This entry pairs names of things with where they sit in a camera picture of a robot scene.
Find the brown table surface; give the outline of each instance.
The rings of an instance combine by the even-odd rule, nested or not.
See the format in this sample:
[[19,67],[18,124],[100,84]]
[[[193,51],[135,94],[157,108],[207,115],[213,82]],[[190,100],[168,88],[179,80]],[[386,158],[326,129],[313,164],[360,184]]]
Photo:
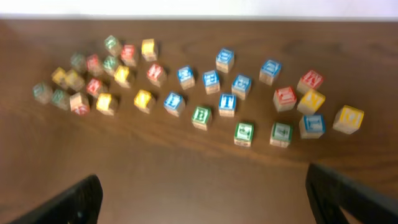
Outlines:
[[[72,53],[105,58],[110,34],[138,46],[158,40],[167,83],[151,85],[143,60],[131,89],[104,75],[121,99],[115,117],[96,110],[79,117],[33,99],[32,87],[51,83],[58,66],[68,70]],[[92,173],[104,190],[99,223],[315,223],[305,192],[309,162],[398,198],[397,36],[398,24],[383,22],[1,21],[0,222]],[[236,61],[221,76],[221,92],[231,91],[237,73],[253,78],[234,118],[218,116],[220,93],[206,95],[201,80],[222,47],[233,49]],[[267,58],[283,66],[272,87],[258,80]],[[184,65],[197,72],[197,84],[185,91],[176,76]],[[318,112],[327,129],[320,139],[301,140],[302,114],[277,113],[272,97],[309,69],[325,77]],[[139,89],[157,98],[151,114],[133,104]],[[187,101],[180,118],[163,108],[172,90]],[[365,111],[352,135],[331,128],[345,104]],[[208,131],[192,126],[197,105],[213,108]],[[249,149],[233,143],[239,121],[255,124]],[[287,149],[269,145],[275,121],[294,126]]]

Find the dark wooden surface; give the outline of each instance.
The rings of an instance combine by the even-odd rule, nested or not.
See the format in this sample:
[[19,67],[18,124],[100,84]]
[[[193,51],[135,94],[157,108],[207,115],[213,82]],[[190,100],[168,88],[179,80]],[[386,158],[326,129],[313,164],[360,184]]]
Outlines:
[[[110,81],[121,99],[115,117],[93,110],[79,117],[33,100],[32,87],[58,67],[69,69],[75,51],[106,56],[110,34],[133,44],[155,38],[167,83],[149,83],[141,61],[132,88]],[[1,21],[0,22],[0,222],[34,208],[88,174],[103,184],[99,223],[315,223],[305,193],[309,162],[319,162],[390,197],[398,198],[398,24],[344,22]],[[206,95],[201,74],[215,68],[220,48],[236,63],[222,76],[229,92],[237,73],[253,77],[235,118],[220,118],[220,93]],[[267,58],[283,64],[273,87],[258,81]],[[195,87],[183,91],[176,71],[191,65]],[[276,113],[275,88],[296,86],[309,69],[325,77],[319,112],[326,134],[300,140],[296,110]],[[138,89],[151,91],[151,114],[135,108]],[[180,118],[162,102],[181,93]],[[361,129],[332,130],[348,104],[365,111]],[[196,105],[213,110],[209,131],[190,121]],[[238,121],[255,123],[252,148],[233,144]],[[292,145],[269,145],[273,122],[293,124]]]

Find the wooden block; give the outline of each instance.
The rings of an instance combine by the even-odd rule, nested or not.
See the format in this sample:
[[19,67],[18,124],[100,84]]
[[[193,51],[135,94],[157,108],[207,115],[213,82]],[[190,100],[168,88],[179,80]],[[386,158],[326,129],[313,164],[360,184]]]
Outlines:
[[81,76],[79,76],[79,74],[77,74],[76,71],[69,70],[69,72],[67,72],[67,77],[66,77],[66,83],[67,85],[75,91],[80,91],[84,85],[85,85],[85,80],[84,78],[82,78]]
[[87,96],[82,93],[76,93],[70,97],[70,110],[77,115],[85,115],[90,112],[90,104]]
[[105,48],[115,57],[119,56],[122,51],[122,45],[119,40],[112,35],[105,39]]
[[216,70],[205,72],[203,74],[203,83],[207,94],[216,93],[220,90],[220,79]]
[[195,86],[193,71],[188,65],[178,70],[177,76],[183,90]]
[[118,108],[118,101],[109,93],[101,93],[98,95],[96,108],[105,115],[113,116]]
[[310,70],[298,82],[297,91],[306,94],[311,89],[317,90],[322,83],[323,77],[317,72]]
[[97,98],[100,94],[106,93],[108,91],[108,87],[105,86],[101,80],[92,78],[87,84],[86,91],[91,96]]
[[361,127],[364,115],[364,111],[344,105],[336,115],[333,129],[342,133],[352,134]]
[[149,81],[157,87],[161,87],[167,79],[165,70],[158,64],[153,64],[147,72]]
[[55,90],[51,102],[63,110],[69,110],[69,94],[63,90]]
[[278,77],[281,68],[282,65],[279,62],[273,60],[266,61],[260,70],[260,81],[272,85]]
[[192,115],[194,127],[207,131],[211,121],[211,109],[204,106],[197,106]]
[[181,95],[170,92],[164,101],[164,108],[170,114],[178,117],[185,108],[185,101]]
[[251,79],[244,75],[238,75],[232,83],[232,93],[240,99],[246,99],[251,88]]
[[294,94],[293,88],[291,86],[278,89],[274,93],[274,104],[278,112],[293,109],[296,102],[297,97]]
[[236,96],[232,94],[221,94],[220,103],[218,104],[218,112],[220,116],[235,116]]
[[320,114],[304,115],[299,122],[302,139],[317,139],[325,133],[326,126]]
[[79,53],[74,53],[70,58],[72,68],[79,72],[85,73],[87,71],[86,57]]
[[104,69],[105,72],[110,75],[114,76],[114,73],[116,72],[116,69],[120,66],[120,61],[118,58],[113,57],[113,56],[107,56],[105,61],[104,61]]
[[121,59],[127,66],[137,66],[138,63],[138,52],[136,46],[125,45],[122,49]]
[[45,83],[36,84],[33,87],[33,96],[42,104],[47,104],[52,99],[52,89]]
[[279,147],[287,147],[292,142],[293,127],[288,124],[275,122],[269,144]]
[[58,86],[60,86],[64,90],[68,89],[68,84],[66,81],[67,74],[65,73],[64,69],[60,67],[57,68],[51,75],[51,78],[53,82],[55,82]]
[[152,94],[145,90],[139,90],[135,99],[134,105],[145,113],[150,113],[150,110],[155,105],[155,98]]
[[217,70],[228,73],[235,62],[235,55],[232,50],[221,49],[216,57],[216,67]]
[[130,88],[134,81],[134,75],[130,72],[129,67],[120,65],[114,74],[114,80],[124,88]]
[[157,44],[154,39],[146,39],[142,41],[141,47],[142,56],[147,62],[153,62],[157,60]]
[[297,105],[297,110],[307,115],[314,114],[315,112],[317,112],[319,107],[321,107],[323,102],[325,102],[325,99],[325,96],[313,89],[310,89],[303,96],[303,98],[301,98],[300,102]]
[[238,123],[235,129],[234,143],[238,146],[250,147],[253,139],[254,125],[250,123]]
[[98,55],[93,54],[87,58],[87,69],[88,72],[95,77],[102,75],[104,68],[102,66],[102,62],[98,58]]

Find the toy cube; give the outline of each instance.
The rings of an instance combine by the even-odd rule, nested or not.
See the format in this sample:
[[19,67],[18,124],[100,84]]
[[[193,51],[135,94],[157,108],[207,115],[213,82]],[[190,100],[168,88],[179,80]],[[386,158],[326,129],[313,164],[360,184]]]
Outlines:
[[134,105],[139,110],[150,113],[150,110],[155,105],[155,98],[148,91],[139,90],[134,99]]
[[100,94],[106,93],[108,91],[108,87],[99,79],[92,78],[87,84],[86,91],[91,96],[97,98]]
[[82,93],[76,93],[70,97],[70,109],[77,115],[84,115],[90,112],[90,104],[87,96]]
[[88,72],[95,77],[102,75],[104,68],[102,66],[102,62],[98,58],[98,55],[94,54],[87,58],[87,69]]
[[326,127],[320,114],[304,115],[299,122],[302,139],[317,139],[325,133]]
[[297,105],[297,110],[307,115],[314,114],[325,102],[325,99],[325,96],[311,89],[301,98]]
[[278,112],[293,109],[296,102],[297,97],[290,86],[276,90],[274,93],[274,104]]
[[142,56],[147,62],[153,62],[157,60],[157,44],[154,39],[146,39],[142,41],[141,47]]
[[238,75],[232,83],[232,93],[240,99],[246,99],[251,88],[251,79],[244,75]]
[[116,69],[119,67],[120,61],[118,58],[113,57],[113,56],[107,56],[105,61],[104,61],[104,69],[105,72],[110,75],[114,76],[114,73],[116,72]]
[[166,81],[167,76],[164,69],[157,64],[153,64],[147,72],[147,77],[149,81],[157,87],[162,86]]
[[264,63],[260,70],[260,81],[265,84],[272,85],[279,75],[282,65],[276,61],[268,60]]
[[55,90],[51,102],[63,110],[69,110],[69,94],[65,91]]
[[297,91],[306,94],[310,89],[317,90],[322,83],[323,77],[317,72],[310,70],[298,82]]
[[84,78],[79,76],[74,70],[69,70],[65,81],[67,85],[75,91],[80,91],[85,85]]
[[352,134],[361,127],[365,112],[348,105],[339,110],[336,115],[333,129],[342,133]]
[[220,79],[215,70],[203,74],[203,83],[207,94],[216,93],[220,90]]
[[105,115],[114,115],[118,108],[118,101],[109,93],[98,95],[97,110]]
[[105,48],[108,50],[108,52],[110,52],[111,55],[115,57],[119,56],[120,52],[122,51],[122,45],[120,44],[119,40],[112,35],[105,39]]
[[287,124],[275,122],[269,144],[279,147],[287,147],[292,142],[293,127]]
[[218,104],[218,112],[220,116],[235,116],[236,96],[232,94],[221,94],[220,103]]
[[185,108],[185,101],[181,95],[174,92],[170,92],[166,100],[164,101],[164,108],[170,114],[174,116],[180,116],[182,110]]
[[57,68],[53,74],[51,75],[52,81],[55,82],[58,86],[62,87],[64,90],[68,89],[68,84],[66,81],[67,74],[64,69]]
[[45,83],[39,83],[33,87],[33,96],[42,104],[47,104],[52,99],[52,89]]
[[228,73],[235,62],[234,52],[228,49],[221,49],[216,57],[217,70]]
[[181,68],[177,72],[177,76],[183,90],[191,88],[195,85],[195,78],[193,77],[193,71],[188,65]]
[[130,88],[131,83],[134,81],[134,76],[130,73],[127,66],[120,65],[114,74],[114,80],[124,88]]
[[82,54],[74,53],[70,58],[70,64],[72,68],[79,73],[85,73],[87,71],[86,58]]
[[204,106],[197,106],[192,115],[194,127],[207,131],[211,121],[211,109]]
[[234,143],[238,146],[250,147],[253,139],[254,125],[238,123],[235,129]]
[[125,45],[122,50],[121,59],[127,66],[137,66],[138,53],[134,45]]

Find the block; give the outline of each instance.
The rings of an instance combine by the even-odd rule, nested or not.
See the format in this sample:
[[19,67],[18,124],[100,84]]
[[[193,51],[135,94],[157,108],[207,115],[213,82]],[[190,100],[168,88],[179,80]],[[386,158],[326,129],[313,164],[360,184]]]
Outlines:
[[63,110],[69,110],[69,94],[63,90],[55,90],[51,102]]
[[52,99],[52,89],[45,83],[36,84],[33,87],[33,96],[42,104],[47,104]]
[[86,95],[76,93],[70,97],[70,110],[77,115],[85,115],[90,112],[90,104]]
[[117,57],[120,55],[122,51],[122,45],[120,44],[119,40],[115,38],[114,36],[109,36],[107,39],[104,41],[105,43],[105,48],[108,50],[108,52]]
[[130,88],[134,81],[134,75],[130,68],[120,65],[114,74],[114,80],[123,88]]
[[92,78],[87,84],[86,91],[94,98],[97,98],[100,94],[106,93],[108,87],[101,80]]
[[64,69],[62,69],[60,67],[57,68],[51,75],[52,81],[55,82],[58,86],[60,86],[64,90],[68,89],[68,84],[67,84],[66,78],[67,78],[67,74],[65,73]]
[[244,75],[238,75],[232,83],[232,93],[244,100],[249,94],[251,79]]
[[98,55],[93,54],[87,58],[87,70],[95,77],[102,75],[104,68]]
[[218,104],[218,112],[220,116],[233,117],[235,116],[236,96],[233,94],[221,94],[220,103]]
[[67,72],[67,77],[66,80],[67,85],[75,91],[80,91],[84,85],[85,85],[85,80],[84,78],[82,78],[79,74],[77,74],[76,71],[74,71],[73,69],[69,70],[69,72]]
[[107,56],[105,61],[104,61],[104,70],[105,72],[110,75],[114,76],[114,73],[116,72],[116,69],[121,65],[120,61],[118,58],[113,57],[113,56]]
[[287,88],[281,88],[274,93],[274,105],[278,112],[291,110],[294,108],[297,102],[297,97],[294,94],[291,86]]
[[155,105],[155,102],[155,98],[152,96],[152,94],[145,90],[139,90],[134,99],[134,105],[145,113],[150,113],[150,110]]
[[344,105],[336,115],[333,129],[341,131],[342,133],[352,134],[361,127],[364,115],[364,111]]
[[78,73],[85,73],[87,71],[86,57],[82,54],[74,53],[70,58],[70,65]]
[[142,41],[141,47],[142,56],[147,62],[153,62],[157,60],[157,44],[154,39],[146,39]]
[[185,101],[181,95],[170,92],[163,105],[167,112],[178,117],[185,108]]
[[136,46],[125,45],[122,49],[121,59],[126,66],[137,66],[138,64],[138,52]]
[[177,77],[183,90],[195,86],[193,71],[188,65],[177,71]]
[[101,93],[98,95],[96,108],[105,115],[113,116],[118,108],[118,101],[109,93]]
[[216,93],[220,90],[220,79],[216,70],[205,72],[203,74],[203,83],[207,94]]
[[279,75],[282,65],[274,60],[266,61],[260,70],[260,81],[267,85],[272,85]]
[[149,68],[147,78],[153,85],[161,87],[166,81],[167,75],[163,67],[155,63]]
[[292,142],[292,135],[292,126],[275,122],[272,126],[269,144],[273,146],[287,147]]
[[238,146],[250,147],[253,139],[254,125],[238,123],[235,129],[234,143]]
[[197,106],[192,115],[194,127],[207,131],[211,121],[211,109],[204,106]]
[[322,83],[323,77],[317,72],[310,70],[298,82],[297,91],[306,94],[311,89],[317,90]]
[[220,52],[218,52],[216,57],[216,68],[221,72],[228,73],[232,69],[234,62],[234,52],[232,50],[223,48],[220,50]]
[[317,139],[325,133],[326,126],[320,114],[304,115],[299,122],[302,139]]
[[307,115],[314,114],[315,112],[317,112],[319,107],[321,107],[323,102],[325,102],[325,99],[325,96],[313,89],[310,89],[303,96],[303,98],[301,98],[300,102],[297,105],[297,110]]

